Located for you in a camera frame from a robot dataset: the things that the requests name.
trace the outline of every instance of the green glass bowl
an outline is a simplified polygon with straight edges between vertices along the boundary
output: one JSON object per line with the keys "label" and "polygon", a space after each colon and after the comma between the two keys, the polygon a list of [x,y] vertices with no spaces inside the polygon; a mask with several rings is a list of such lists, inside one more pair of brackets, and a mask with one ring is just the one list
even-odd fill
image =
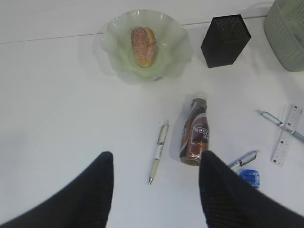
{"label": "green glass bowl", "polygon": [[[133,57],[131,31],[136,26],[149,27],[156,36],[157,51],[149,67],[138,65]],[[107,26],[101,47],[108,53],[118,75],[135,82],[179,76],[192,56],[186,29],[168,15],[148,9],[130,11],[113,19]]]}

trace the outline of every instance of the plastic storage basket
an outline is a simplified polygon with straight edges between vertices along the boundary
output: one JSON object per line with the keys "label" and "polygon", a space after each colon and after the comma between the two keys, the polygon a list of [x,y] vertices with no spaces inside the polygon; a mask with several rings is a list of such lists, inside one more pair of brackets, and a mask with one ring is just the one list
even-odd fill
{"label": "plastic storage basket", "polygon": [[264,30],[281,64],[289,71],[304,71],[304,0],[276,0]]}

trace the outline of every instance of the clear plastic ruler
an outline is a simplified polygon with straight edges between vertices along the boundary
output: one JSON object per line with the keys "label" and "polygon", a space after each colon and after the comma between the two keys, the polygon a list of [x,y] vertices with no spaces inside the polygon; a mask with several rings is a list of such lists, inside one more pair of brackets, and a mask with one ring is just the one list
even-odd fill
{"label": "clear plastic ruler", "polygon": [[[288,128],[296,130],[302,114],[302,108],[292,105],[285,125]],[[282,167],[289,150],[293,136],[282,129],[281,136],[277,142],[275,152],[271,158],[271,162]]]}

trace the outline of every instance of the black pencil holder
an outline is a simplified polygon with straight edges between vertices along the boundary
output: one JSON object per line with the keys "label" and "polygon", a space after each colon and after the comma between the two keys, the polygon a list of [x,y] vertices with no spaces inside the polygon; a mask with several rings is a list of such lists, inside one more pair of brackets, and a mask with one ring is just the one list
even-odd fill
{"label": "black pencil holder", "polygon": [[213,18],[200,47],[208,67],[233,64],[250,38],[240,14]]}

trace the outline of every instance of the bread roll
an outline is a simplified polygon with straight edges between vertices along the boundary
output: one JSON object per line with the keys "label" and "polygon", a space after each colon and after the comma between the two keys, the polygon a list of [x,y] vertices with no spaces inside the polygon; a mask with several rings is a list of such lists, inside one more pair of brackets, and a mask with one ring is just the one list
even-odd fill
{"label": "bread roll", "polygon": [[156,39],[149,27],[136,27],[131,34],[133,55],[142,67],[148,67],[153,63],[156,52]]}

